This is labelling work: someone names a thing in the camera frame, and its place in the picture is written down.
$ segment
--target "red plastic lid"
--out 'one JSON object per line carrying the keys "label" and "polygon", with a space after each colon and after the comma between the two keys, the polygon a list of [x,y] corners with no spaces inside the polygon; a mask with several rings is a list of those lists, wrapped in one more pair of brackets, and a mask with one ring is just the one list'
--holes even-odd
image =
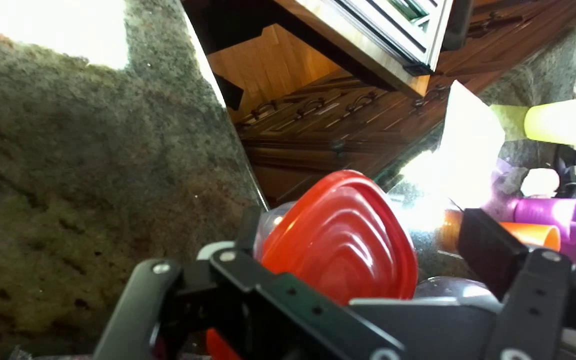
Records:
{"label": "red plastic lid", "polygon": [[[314,185],[261,248],[271,273],[290,273],[339,305],[352,299],[412,299],[419,265],[385,192],[355,170]],[[209,332],[217,360],[239,358]]]}

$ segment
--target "wooden ceiling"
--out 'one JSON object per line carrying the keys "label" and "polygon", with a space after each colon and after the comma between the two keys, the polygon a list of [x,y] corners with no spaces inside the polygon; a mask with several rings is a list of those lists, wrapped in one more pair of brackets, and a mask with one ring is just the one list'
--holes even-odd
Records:
{"label": "wooden ceiling", "polygon": [[455,81],[478,94],[574,21],[576,0],[477,0],[467,44],[443,52],[426,99],[366,87],[282,31],[253,41],[275,51],[226,48],[211,62],[245,88],[234,122],[269,202],[279,204],[337,169],[377,176],[443,122]]}

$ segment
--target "rock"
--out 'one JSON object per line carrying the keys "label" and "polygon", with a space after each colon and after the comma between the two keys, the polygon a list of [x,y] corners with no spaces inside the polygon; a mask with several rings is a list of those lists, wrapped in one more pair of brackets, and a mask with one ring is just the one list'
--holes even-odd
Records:
{"label": "rock", "polygon": [[124,24],[122,71],[0,35],[0,358],[93,352],[137,263],[264,207],[181,3]]}

